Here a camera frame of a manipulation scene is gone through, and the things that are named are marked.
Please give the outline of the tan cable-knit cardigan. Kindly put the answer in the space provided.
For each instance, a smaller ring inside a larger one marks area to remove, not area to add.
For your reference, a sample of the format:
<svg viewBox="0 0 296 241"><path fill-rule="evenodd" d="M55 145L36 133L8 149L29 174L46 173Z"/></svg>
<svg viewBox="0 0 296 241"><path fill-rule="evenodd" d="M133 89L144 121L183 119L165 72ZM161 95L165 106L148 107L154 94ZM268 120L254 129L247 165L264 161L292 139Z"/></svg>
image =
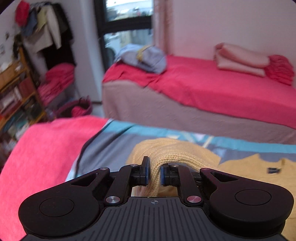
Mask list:
<svg viewBox="0 0 296 241"><path fill-rule="evenodd" d="M199 145L169 138L158 138L137 144L127 164L141 164L145 156L150 158L152 181L147 187L133 188L132 195L136 197L177 195L175 187L164 187L160 183L161 165L168 162L181 163L195 171L201 168L212 168L257 181L269 182L283 186L295 195L295 162L288 158L268 162L263 159L262 154L252 154L243 159L220 163L220 157Z"/></svg>

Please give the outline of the light blue crumpled clothes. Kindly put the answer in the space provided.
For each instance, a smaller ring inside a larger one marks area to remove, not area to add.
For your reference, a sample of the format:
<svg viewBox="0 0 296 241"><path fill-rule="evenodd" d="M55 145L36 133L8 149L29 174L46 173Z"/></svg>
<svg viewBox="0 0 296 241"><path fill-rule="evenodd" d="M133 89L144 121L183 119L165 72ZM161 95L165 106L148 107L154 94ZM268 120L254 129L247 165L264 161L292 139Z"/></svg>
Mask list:
<svg viewBox="0 0 296 241"><path fill-rule="evenodd" d="M123 62L156 74L162 74L167 69L166 54L153 45L127 44L116 54L114 62Z"/></svg>

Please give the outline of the hanging clothes on rack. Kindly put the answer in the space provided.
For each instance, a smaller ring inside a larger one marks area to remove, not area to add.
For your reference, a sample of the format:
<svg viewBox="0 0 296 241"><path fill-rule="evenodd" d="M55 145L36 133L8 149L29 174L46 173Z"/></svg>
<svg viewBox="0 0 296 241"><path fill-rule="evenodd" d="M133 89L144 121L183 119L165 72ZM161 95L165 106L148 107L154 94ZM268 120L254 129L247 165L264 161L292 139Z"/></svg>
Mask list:
<svg viewBox="0 0 296 241"><path fill-rule="evenodd" d="M25 44L44 58L48 70L61 63L76 65L71 47L72 29L60 3L30 4L28 22L19 28Z"/></svg>

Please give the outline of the blue grey patterned bedsheet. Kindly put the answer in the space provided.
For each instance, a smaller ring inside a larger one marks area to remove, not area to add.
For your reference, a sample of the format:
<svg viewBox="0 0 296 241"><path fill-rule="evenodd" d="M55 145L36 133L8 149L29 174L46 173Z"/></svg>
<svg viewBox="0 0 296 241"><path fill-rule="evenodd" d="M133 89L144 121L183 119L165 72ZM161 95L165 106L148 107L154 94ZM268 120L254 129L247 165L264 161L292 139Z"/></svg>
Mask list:
<svg viewBox="0 0 296 241"><path fill-rule="evenodd" d="M248 142L204 133L108 120L103 128L85 143L66 180L69 181L101 167L116 172L125 165L136 144L156 138L171 138L198 144L217 154L220 163L243 159L253 154L259 154L268 162L276 162L281 158L295 161L295 145Z"/></svg>

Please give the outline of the pink fleece blanket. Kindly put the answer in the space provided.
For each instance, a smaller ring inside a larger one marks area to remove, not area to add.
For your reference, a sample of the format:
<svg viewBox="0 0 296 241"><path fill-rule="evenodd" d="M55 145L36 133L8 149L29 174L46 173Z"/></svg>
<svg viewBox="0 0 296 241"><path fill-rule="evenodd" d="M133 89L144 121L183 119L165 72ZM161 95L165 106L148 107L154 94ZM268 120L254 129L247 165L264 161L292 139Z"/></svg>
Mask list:
<svg viewBox="0 0 296 241"><path fill-rule="evenodd" d="M63 183L83 145L107 120L88 115L31 126L18 141L1 172L1 240L20 240L18 218L30 195Z"/></svg>

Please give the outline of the purple laundry basket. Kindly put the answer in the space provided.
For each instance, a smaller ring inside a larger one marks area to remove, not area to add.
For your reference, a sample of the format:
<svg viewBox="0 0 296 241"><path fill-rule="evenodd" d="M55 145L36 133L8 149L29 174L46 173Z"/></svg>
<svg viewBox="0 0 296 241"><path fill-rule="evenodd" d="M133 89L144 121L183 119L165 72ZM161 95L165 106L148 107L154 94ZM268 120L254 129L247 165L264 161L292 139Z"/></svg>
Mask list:
<svg viewBox="0 0 296 241"><path fill-rule="evenodd" d="M56 112L56 118L76 118L90 115L92 113L92 102L89 97L69 101L62 105Z"/></svg>

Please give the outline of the wooden bookshelf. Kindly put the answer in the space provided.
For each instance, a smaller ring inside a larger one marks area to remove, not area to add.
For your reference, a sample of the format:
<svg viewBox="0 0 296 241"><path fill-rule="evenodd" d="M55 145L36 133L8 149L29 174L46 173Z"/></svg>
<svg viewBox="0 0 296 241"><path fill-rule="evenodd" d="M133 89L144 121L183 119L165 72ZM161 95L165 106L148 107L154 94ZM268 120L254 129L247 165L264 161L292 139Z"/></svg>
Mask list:
<svg viewBox="0 0 296 241"><path fill-rule="evenodd" d="M1 70L1 145L16 143L32 125L47 120L22 47Z"/></svg>

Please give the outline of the folded pink blankets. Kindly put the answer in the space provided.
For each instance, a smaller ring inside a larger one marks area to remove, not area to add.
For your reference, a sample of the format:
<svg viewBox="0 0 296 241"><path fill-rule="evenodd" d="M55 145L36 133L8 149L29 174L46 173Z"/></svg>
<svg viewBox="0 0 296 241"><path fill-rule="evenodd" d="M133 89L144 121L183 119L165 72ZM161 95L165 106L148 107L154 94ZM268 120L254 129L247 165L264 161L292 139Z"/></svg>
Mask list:
<svg viewBox="0 0 296 241"><path fill-rule="evenodd" d="M269 57L238 45L220 43L215 46L214 60L220 70L234 71L264 77Z"/></svg>

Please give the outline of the stack of pink towels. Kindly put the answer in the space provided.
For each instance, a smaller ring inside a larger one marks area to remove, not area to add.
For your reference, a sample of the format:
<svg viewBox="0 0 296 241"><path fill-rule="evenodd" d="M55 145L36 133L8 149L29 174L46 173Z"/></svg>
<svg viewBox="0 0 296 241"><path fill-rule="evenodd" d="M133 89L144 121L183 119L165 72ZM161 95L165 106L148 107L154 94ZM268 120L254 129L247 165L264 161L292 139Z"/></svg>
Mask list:
<svg viewBox="0 0 296 241"><path fill-rule="evenodd" d="M50 69L45 81L38 87L38 94L44 106L48 106L59 94L74 82L75 66L61 63Z"/></svg>

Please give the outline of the folded red knit blanket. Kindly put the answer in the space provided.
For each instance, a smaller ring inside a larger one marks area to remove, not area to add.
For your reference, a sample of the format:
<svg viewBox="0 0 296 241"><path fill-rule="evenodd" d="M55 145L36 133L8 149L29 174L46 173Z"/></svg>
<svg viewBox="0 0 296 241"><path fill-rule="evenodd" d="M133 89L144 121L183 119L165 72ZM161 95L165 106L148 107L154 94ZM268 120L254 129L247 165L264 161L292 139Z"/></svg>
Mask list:
<svg viewBox="0 0 296 241"><path fill-rule="evenodd" d="M264 71L268 78L279 83L292 86L295 72L293 65L285 56L269 56L269 65L264 68Z"/></svg>

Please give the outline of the dark framed window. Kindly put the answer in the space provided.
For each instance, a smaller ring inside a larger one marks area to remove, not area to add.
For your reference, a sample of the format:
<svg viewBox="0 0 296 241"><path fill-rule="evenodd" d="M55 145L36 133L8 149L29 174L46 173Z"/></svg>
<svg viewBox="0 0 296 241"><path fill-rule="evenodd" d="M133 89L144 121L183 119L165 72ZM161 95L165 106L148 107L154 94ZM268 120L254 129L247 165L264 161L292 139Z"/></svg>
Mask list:
<svg viewBox="0 0 296 241"><path fill-rule="evenodd" d="M153 1L94 1L98 41L104 69L128 44L152 43Z"/></svg>

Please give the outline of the pink curtain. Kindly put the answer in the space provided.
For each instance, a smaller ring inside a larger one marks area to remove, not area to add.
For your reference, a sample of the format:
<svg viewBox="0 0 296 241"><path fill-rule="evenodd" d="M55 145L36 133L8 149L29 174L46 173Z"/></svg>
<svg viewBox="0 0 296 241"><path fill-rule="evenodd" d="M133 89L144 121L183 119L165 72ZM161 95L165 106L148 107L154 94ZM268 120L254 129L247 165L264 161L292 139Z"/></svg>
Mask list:
<svg viewBox="0 0 296 241"><path fill-rule="evenodd" d="M154 1L154 13L152 17L152 27L154 32L154 45L163 50L166 54L172 54L172 19L173 1Z"/></svg>

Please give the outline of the red hat on rack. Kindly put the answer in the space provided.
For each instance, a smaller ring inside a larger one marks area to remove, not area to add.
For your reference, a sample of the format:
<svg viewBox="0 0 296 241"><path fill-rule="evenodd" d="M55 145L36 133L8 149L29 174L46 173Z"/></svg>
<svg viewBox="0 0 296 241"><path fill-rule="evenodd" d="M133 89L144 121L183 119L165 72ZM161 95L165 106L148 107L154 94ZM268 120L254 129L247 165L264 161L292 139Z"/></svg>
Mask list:
<svg viewBox="0 0 296 241"><path fill-rule="evenodd" d="M30 4L26 1L20 1L15 11L15 22L19 27L26 26L30 12Z"/></svg>

